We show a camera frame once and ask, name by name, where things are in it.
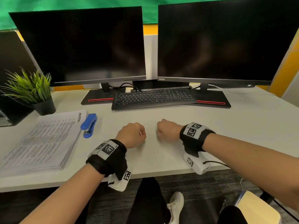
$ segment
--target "desk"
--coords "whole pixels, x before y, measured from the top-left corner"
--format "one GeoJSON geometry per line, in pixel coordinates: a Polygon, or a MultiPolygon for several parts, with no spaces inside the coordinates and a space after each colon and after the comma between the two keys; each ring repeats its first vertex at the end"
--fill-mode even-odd
{"type": "MultiPolygon", "coordinates": [[[[192,121],[206,125],[216,133],[299,157],[299,108],[260,88],[229,89],[224,93],[231,109],[200,106],[167,106],[126,111],[111,111],[111,104],[84,105],[80,102],[88,90],[59,91],[52,94],[57,113],[86,109],[96,113],[98,121],[93,136],[83,138],[83,132],[61,171],[0,178],[0,192],[62,185],[84,164],[87,155],[102,141],[115,138],[129,122],[143,124],[147,139],[140,148],[129,149],[127,161],[134,165],[132,178],[191,173],[182,159],[181,142],[160,143],[156,138],[156,123],[162,118],[185,125],[192,121]]],[[[31,113],[13,127],[0,128],[0,156],[5,155],[34,125],[37,112],[31,113]]],[[[208,160],[219,161],[205,153],[208,160]]],[[[210,170],[226,169],[212,163],[210,170]]]]}

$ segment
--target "black pants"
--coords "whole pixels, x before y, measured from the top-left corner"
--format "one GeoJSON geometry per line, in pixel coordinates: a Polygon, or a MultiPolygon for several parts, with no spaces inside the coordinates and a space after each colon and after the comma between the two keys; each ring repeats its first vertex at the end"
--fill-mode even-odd
{"type": "MultiPolygon", "coordinates": [[[[171,218],[167,203],[155,178],[144,178],[137,191],[126,224],[168,224],[171,218]]],[[[226,207],[217,224],[247,224],[242,212],[235,206],[226,207]]]]}

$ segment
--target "green fabric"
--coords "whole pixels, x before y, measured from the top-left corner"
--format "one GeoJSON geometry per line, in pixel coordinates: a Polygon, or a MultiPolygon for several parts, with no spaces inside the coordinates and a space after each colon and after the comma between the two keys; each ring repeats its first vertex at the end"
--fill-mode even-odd
{"type": "Polygon", "coordinates": [[[9,12],[142,6],[143,22],[148,24],[158,23],[160,4],[197,1],[208,0],[0,0],[0,30],[16,28],[9,12]]]}

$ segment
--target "fist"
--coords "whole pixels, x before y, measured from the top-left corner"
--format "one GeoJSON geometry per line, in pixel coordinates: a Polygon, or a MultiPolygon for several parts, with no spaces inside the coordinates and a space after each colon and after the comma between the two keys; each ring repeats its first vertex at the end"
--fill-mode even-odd
{"type": "Polygon", "coordinates": [[[116,140],[124,144],[128,148],[135,148],[139,146],[147,135],[145,133],[144,126],[140,123],[129,123],[124,126],[117,134],[116,140]]]}
{"type": "Polygon", "coordinates": [[[176,142],[180,139],[180,131],[184,126],[162,119],[157,123],[157,136],[161,141],[176,142]]]}

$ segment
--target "black keyboard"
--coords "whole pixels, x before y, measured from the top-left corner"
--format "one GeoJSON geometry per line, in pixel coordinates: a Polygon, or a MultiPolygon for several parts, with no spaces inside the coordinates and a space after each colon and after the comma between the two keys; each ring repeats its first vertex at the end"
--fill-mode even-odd
{"type": "Polygon", "coordinates": [[[116,94],[112,103],[112,110],[125,110],[143,107],[157,107],[167,105],[185,105],[196,103],[196,99],[188,90],[151,90],[144,92],[116,94]]]}

